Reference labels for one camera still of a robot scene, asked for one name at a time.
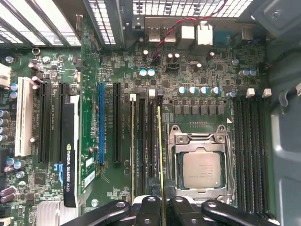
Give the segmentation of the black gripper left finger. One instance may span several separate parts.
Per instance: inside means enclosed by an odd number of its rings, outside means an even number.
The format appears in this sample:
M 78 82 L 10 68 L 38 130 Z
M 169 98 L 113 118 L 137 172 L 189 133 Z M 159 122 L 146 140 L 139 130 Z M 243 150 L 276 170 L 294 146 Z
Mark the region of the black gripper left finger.
M 137 196 L 133 204 L 113 200 L 69 222 L 68 226 L 160 226 L 162 191 L 159 178 L 149 180 L 150 195 Z

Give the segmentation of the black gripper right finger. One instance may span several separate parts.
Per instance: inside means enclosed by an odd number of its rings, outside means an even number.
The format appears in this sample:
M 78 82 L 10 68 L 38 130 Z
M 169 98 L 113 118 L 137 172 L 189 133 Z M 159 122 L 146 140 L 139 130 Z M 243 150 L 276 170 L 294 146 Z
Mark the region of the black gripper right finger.
M 233 206 L 235 186 L 177 187 L 174 180 L 164 181 L 164 201 L 169 226 L 278 226 L 272 218 L 243 211 Z

